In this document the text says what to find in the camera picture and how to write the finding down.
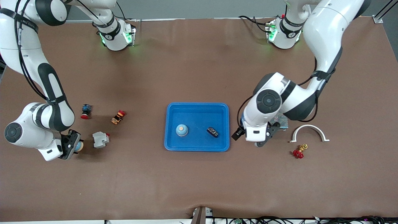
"blue cylindrical object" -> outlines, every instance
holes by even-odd
[[[75,147],[74,151],[75,151],[75,152],[76,152],[76,151],[80,151],[82,148],[83,148],[83,142],[79,141],[79,142],[76,144],[76,147]]]
[[[188,127],[185,124],[180,124],[176,128],[176,133],[178,136],[185,136],[188,134]]]

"white pipe clamp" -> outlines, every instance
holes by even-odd
[[[297,142],[297,133],[298,133],[298,131],[299,131],[301,128],[304,128],[304,127],[309,127],[309,128],[312,128],[312,129],[316,130],[316,132],[318,132],[318,134],[321,136],[322,141],[330,141],[329,139],[326,139],[325,134],[324,134],[324,133],[322,132],[322,130],[319,129],[317,126],[310,125],[310,124],[305,124],[305,125],[302,125],[302,126],[298,127],[298,128],[294,131],[294,133],[293,133],[293,139],[290,141],[290,143],[292,143],[292,142]]]

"white electrical component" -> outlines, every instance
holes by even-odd
[[[93,134],[94,148],[103,148],[106,143],[109,143],[109,134],[103,132],[96,132]]]

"green led light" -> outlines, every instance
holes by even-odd
[[[101,37],[102,43],[105,44],[105,40],[103,39],[102,34],[100,33],[99,35],[100,35],[100,37]]]
[[[268,38],[269,41],[274,41],[277,34],[278,34],[278,30],[277,30],[277,29],[274,29],[274,30],[269,34],[269,38]]]
[[[131,34],[125,33],[125,32],[123,32],[123,34],[124,34],[124,37],[125,37],[125,39],[126,39],[126,42],[127,42],[127,43],[131,43],[131,42],[132,42]]]

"gray wall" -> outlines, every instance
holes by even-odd
[[[389,0],[372,0],[369,9],[363,14],[376,14]],[[256,16],[272,17],[285,12],[283,0],[118,0],[125,16],[133,19],[165,18],[215,18]],[[118,7],[112,9],[121,16]],[[72,7],[68,20],[88,20],[88,16]],[[391,46],[398,57],[398,6],[383,18],[384,28]]]

